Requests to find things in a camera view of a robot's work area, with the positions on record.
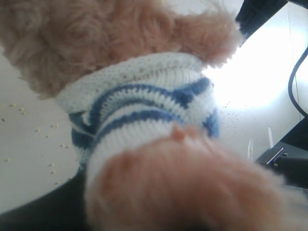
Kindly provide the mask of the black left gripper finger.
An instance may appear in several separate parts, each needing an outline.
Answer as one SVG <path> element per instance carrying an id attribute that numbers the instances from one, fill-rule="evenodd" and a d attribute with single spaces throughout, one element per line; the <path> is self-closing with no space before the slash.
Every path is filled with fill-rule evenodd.
<path id="1" fill-rule="evenodd" d="M 54 191 L 0 215 L 2 231 L 88 231 L 84 210 L 85 172 Z"/>

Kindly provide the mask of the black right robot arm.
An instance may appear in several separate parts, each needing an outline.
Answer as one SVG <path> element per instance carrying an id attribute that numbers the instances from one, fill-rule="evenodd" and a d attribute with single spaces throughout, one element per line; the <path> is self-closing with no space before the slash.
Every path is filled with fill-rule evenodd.
<path id="1" fill-rule="evenodd" d="M 235 18 L 244 41 L 248 40 L 288 2 L 288 0 L 244 0 Z"/>

